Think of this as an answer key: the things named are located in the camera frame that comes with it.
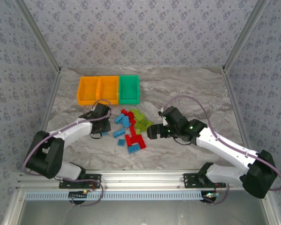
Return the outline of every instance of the patterned wallpaper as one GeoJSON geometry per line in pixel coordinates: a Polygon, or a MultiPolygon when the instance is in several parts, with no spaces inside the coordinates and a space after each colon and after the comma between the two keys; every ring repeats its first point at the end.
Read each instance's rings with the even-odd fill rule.
{"type": "Polygon", "coordinates": [[[281,171],[281,0],[267,5],[229,74],[252,146],[281,171]]]}
{"type": "Polygon", "coordinates": [[[256,0],[25,0],[62,67],[222,65],[256,0]]]}
{"type": "Polygon", "coordinates": [[[0,224],[55,72],[12,0],[0,0],[0,224]]]}

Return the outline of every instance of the orange bin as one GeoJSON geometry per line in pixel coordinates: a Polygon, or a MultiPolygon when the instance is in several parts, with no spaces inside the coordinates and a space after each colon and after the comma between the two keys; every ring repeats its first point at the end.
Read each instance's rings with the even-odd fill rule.
{"type": "Polygon", "coordinates": [[[92,105],[102,98],[117,105],[118,87],[119,76],[82,76],[77,91],[78,105],[92,105]]]}

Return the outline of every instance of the cable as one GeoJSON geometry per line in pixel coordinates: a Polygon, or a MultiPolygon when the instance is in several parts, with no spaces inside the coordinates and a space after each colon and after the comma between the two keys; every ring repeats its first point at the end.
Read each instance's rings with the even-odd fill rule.
{"type": "Polygon", "coordinates": [[[96,119],[89,119],[89,120],[80,120],[76,123],[72,123],[72,124],[69,124],[67,126],[65,126],[64,128],[62,128],[61,130],[55,132],[55,133],[52,133],[50,134],[49,136],[47,136],[46,138],[44,138],[43,140],[41,140],[32,150],[31,152],[28,154],[28,156],[25,158],[24,160],[24,163],[22,165],[22,170],[25,174],[27,175],[31,175],[31,176],[41,176],[40,174],[36,174],[36,173],[29,173],[27,170],[26,170],[26,165],[28,163],[28,161],[30,160],[31,156],[35,153],[35,151],[43,144],[45,143],[46,141],[48,141],[50,138],[52,138],[53,136],[57,135],[59,132],[64,132],[66,130],[68,130],[69,128],[73,127],[73,126],[76,126],[77,124],[80,124],[80,123],[83,123],[83,122],[86,122],[86,121],[89,121],[89,122],[94,122],[94,121],[98,121],[98,120],[103,120],[105,118],[108,118],[110,115],[111,115],[111,112],[112,112],[112,104],[110,103],[110,101],[106,100],[106,99],[99,99],[97,100],[93,105],[92,105],[92,108],[99,102],[99,101],[105,101],[109,104],[109,107],[111,108],[110,111],[103,117],[100,117],[100,118],[96,118],[96,119]]]}
{"type": "Polygon", "coordinates": [[[189,143],[187,143],[187,144],[182,144],[182,143],[180,143],[179,141],[177,141],[177,140],[176,140],[177,138],[175,138],[175,137],[173,137],[173,139],[174,139],[175,142],[177,142],[178,144],[181,144],[181,145],[190,145],[190,144],[191,144],[191,142],[189,142],[189,143]]]}
{"type": "MultiPolygon", "coordinates": [[[[261,159],[261,158],[258,158],[258,157],[256,157],[255,155],[248,154],[248,153],[246,153],[246,152],[244,152],[244,151],[241,151],[241,150],[239,150],[239,149],[237,149],[237,148],[235,148],[235,147],[233,147],[233,146],[227,144],[225,141],[221,140],[220,138],[218,138],[218,136],[216,135],[216,132],[215,132],[214,128],[213,128],[212,125],[211,125],[210,119],[209,119],[209,117],[208,117],[208,114],[207,114],[207,112],[206,112],[204,106],[203,106],[198,100],[196,100],[194,97],[191,97],[191,96],[188,96],[188,95],[178,95],[178,96],[172,98],[170,101],[168,101],[168,103],[165,105],[165,107],[164,107],[163,109],[165,110],[165,109],[168,107],[168,105],[169,105],[172,101],[176,100],[177,98],[189,98],[189,99],[195,101],[195,102],[201,107],[201,109],[204,111],[204,113],[205,113],[205,115],[206,115],[206,118],[207,118],[207,121],[208,121],[208,124],[209,124],[209,128],[210,128],[212,134],[214,135],[214,137],[215,137],[220,143],[222,143],[223,145],[227,146],[228,148],[230,148],[230,149],[232,149],[232,150],[234,150],[234,151],[237,151],[238,153],[241,153],[241,154],[243,154],[243,155],[249,156],[249,157],[251,157],[251,158],[253,158],[253,159],[255,159],[255,160],[258,160],[259,162],[261,162],[261,163],[267,165],[267,166],[270,167],[272,170],[274,170],[274,171],[279,175],[279,177],[280,177],[280,179],[281,179],[281,173],[279,172],[279,170],[278,170],[276,167],[274,167],[273,165],[271,165],[270,163],[268,163],[267,161],[265,161],[265,160],[263,160],[263,159],[261,159]]],[[[281,186],[278,187],[278,188],[270,188],[269,190],[270,190],[270,191],[280,191],[280,190],[281,190],[281,186]]]]}
{"type": "Polygon", "coordinates": [[[76,197],[76,195],[74,195],[74,196],[72,197],[72,200],[71,200],[73,206],[87,207],[87,206],[96,205],[97,203],[99,203],[99,202],[101,201],[101,199],[102,199],[103,196],[104,196],[104,188],[103,188],[103,185],[102,185],[99,181],[97,181],[97,180],[94,180],[94,179],[71,180],[71,179],[67,179],[67,178],[63,178],[63,180],[67,180],[67,181],[70,181],[70,182],[88,182],[88,181],[90,181],[90,182],[95,182],[95,183],[97,183],[97,184],[100,186],[100,188],[101,188],[100,197],[99,197],[96,201],[94,201],[94,202],[92,202],[92,203],[90,203],[90,204],[83,204],[83,205],[77,205],[77,204],[75,204],[75,203],[74,203],[74,198],[76,197]]]}
{"type": "Polygon", "coordinates": [[[203,198],[203,199],[206,200],[206,201],[208,201],[208,202],[210,202],[212,205],[219,205],[219,204],[223,203],[223,202],[227,199],[227,197],[228,197],[228,195],[229,195],[229,191],[230,191],[230,185],[227,184],[227,192],[226,192],[225,197],[224,197],[222,200],[220,200],[219,202],[216,202],[216,203],[214,203],[213,201],[211,201],[211,200],[208,199],[208,198],[203,198]]]}

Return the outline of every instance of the green bin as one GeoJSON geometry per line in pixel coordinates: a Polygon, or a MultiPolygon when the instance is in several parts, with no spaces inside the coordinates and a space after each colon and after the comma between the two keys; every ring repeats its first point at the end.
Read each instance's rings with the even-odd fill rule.
{"type": "Polygon", "coordinates": [[[121,75],[119,81],[119,100],[122,105],[140,103],[140,80],[137,75],[121,75]]]}

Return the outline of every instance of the marble surface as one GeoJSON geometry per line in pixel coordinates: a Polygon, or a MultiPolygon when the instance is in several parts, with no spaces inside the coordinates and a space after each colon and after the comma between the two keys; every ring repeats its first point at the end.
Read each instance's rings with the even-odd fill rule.
{"type": "MultiPolygon", "coordinates": [[[[64,159],[87,169],[199,169],[206,162],[230,165],[211,151],[194,145],[182,146],[173,139],[150,140],[143,137],[147,148],[129,154],[127,147],[117,145],[112,132],[121,128],[114,123],[121,109],[137,108],[147,119],[161,123],[158,111],[172,97],[184,94],[197,98],[208,111],[216,131],[242,144],[231,101],[219,68],[200,67],[118,67],[63,68],[47,131],[73,122],[90,106],[78,106],[76,92],[84,75],[139,75],[140,104],[117,105],[113,108],[111,132],[100,140],[84,136],[65,149],[64,159]]],[[[189,120],[207,123],[200,107],[189,99],[173,103],[189,120]]]]}

